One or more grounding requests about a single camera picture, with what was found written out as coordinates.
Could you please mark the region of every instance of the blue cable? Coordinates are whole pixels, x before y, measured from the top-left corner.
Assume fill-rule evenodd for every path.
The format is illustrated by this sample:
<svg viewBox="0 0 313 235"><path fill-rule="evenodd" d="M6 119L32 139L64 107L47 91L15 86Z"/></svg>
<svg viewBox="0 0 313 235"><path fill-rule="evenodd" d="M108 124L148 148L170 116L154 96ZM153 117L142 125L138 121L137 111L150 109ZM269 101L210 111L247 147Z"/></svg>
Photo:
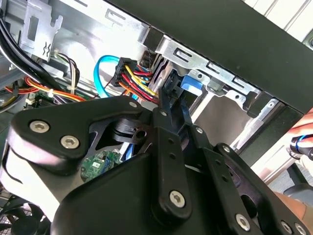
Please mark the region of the blue cable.
<svg viewBox="0 0 313 235"><path fill-rule="evenodd" d="M129 160L130 158L132 158L132 156L133 156L133 150L134 150L134 145L131 144L131 145L128 147L126 153L125 153L125 160L126 160L126 161Z"/></svg>
<svg viewBox="0 0 313 235"><path fill-rule="evenodd" d="M118 57L113 56L113 55L104 55L100 57L96 66L94 67L94 70L93 70L94 86L96 87L96 90L101 98L107 98L107 97L110 97L110 95L107 93L107 91L104 89L104 87L101 84L100 74L99 74L100 64L101 63L118 64L118 62L119 62Z"/></svg>

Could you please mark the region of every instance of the blue drive latch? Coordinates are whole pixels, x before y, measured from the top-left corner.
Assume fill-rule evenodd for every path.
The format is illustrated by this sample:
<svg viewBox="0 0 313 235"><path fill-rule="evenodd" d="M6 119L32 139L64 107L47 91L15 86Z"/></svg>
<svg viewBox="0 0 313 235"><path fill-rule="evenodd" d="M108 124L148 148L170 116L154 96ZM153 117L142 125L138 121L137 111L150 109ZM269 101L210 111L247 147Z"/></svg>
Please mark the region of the blue drive latch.
<svg viewBox="0 0 313 235"><path fill-rule="evenodd" d="M180 87L196 96L202 95L202 83L188 75L185 75Z"/></svg>

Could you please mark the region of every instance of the green circuit board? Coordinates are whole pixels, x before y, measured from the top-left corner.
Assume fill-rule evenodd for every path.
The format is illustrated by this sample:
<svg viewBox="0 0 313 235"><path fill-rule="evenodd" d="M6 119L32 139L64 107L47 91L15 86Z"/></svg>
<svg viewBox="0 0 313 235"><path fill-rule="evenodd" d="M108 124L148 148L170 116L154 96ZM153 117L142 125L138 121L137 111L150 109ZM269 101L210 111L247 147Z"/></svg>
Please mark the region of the green circuit board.
<svg viewBox="0 0 313 235"><path fill-rule="evenodd" d="M94 179L100 174L120 164L120 154L117 150L106 150L86 158L81 165L80 176L84 182Z"/></svg>

